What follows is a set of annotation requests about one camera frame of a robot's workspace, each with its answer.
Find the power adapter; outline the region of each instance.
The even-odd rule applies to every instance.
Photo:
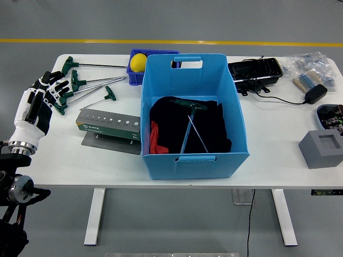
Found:
[[[318,84],[305,94],[305,101],[309,104],[314,104],[322,99],[327,93],[327,88],[322,84]]]

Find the cable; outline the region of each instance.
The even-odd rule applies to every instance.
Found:
[[[250,238],[250,224],[251,224],[251,211],[252,211],[252,205],[253,200],[255,198],[256,189],[253,190],[251,205],[250,205],[250,212],[249,212],[249,230],[248,230],[248,240],[247,240],[247,257],[249,257],[249,238]]]
[[[283,102],[285,102],[285,103],[294,104],[294,105],[303,105],[303,104],[306,104],[306,103],[307,103],[307,101],[304,101],[304,102],[302,102],[302,103],[293,103],[293,102],[286,101],[286,100],[281,99],[281,98],[276,97],[276,96],[263,96],[263,95],[260,95],[260,94],[259,94],[260,91],[257,92],[257,70],[258,70],[259,67],[260,67],[260,62],[258,61],[258,59],[247,59],[247,60],[257,61],[257,63],[258,63],[258,67],[257,67],[257,69],[255,69],[255,91],[251,91],[251,90],[250,90],[249,92],[254,93],[254,94],[257,94],[259,97],[262,97],[262,98],[274,98],[274,99],[283,101]]]
[[[302,103],[293,103],[293,102],[289,102],[289,101],[286,101],[284,99],[281,99],[281,98],[278,98],[276,96],[263,96],[263,95],[260,95],[258,92],[255,92],[259,97],[262,97],[262,98],[275,98],[275,99],[278,99],[280,101],[283,101],[283,102],[286,102],[286,103],[290,103],[290,104],[294,104],[294,105],[303,105],[303,104],[306,104],[307,101],[303,101]]]

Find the white table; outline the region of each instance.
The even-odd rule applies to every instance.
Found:
[[[67,54],[58,57],[53,71],[61,70],[68,56],[72,56],[74,61],[79,63],[127,66],[129,61],[129,55]],[[227,58],[228,62],[238,62],[247,57]],[[79,109],[104,97],[105,90],[99,90],[70,105],[64,116],[54,110],[49,133],[41,139],[38,151],[32,156],[31,166],[19,169],[18,172],[29,175],[35,185],[40,186],[102,188],[94,192],[90,221],[97,220],[93,219],[95,217],[100,221],[101,211],[99,213],[96,210],[102,206],[105,188],[109,187],[269,188],[273,190],[285,244],[296,245],[287,204],[280,188],[343,188],[343,163],[335,168],[310,170],[298,147],[308,131],[320,129],[316,122],[316,109],[319,105],[342,104],[343,77],[335,63],[329,61],[336,73],[338,93],[327,94],[316,104],[294,106],[280,103],[278,100],[262,99],[253,94],[240,95],[250,156],[231,178],[151,180],[139,155],[82,146],[81,142],[86,132],[80,131],[75,124]],[[125,69],[80,66],[77,71],[79,80],[126,75]],[[130,86],[128,82],[127,79],[110,85],[117,97],[116,102],[102,101],[93,105],[92,109],[140,116],[141,86]],[[291,78],[280,78],[275,85],[269,86],[269,89],[270,96],[292,102],[304,100],[304,94],[293,85]]]

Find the white robotic hand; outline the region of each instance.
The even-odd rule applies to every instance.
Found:
[[[36,152],[39,140],[48,133],[52,106],[69,91],[68,81],[56,83],[63,77],[60,71],[47,71],[24,91],[14,119],[16,130],[8,143],[12,153],[30,156]]]

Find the gray 3d printed part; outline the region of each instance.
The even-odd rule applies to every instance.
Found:
[[[343,138],[337,130],[309,131],[299,147],[309,169],[336,167],[343,161]]]

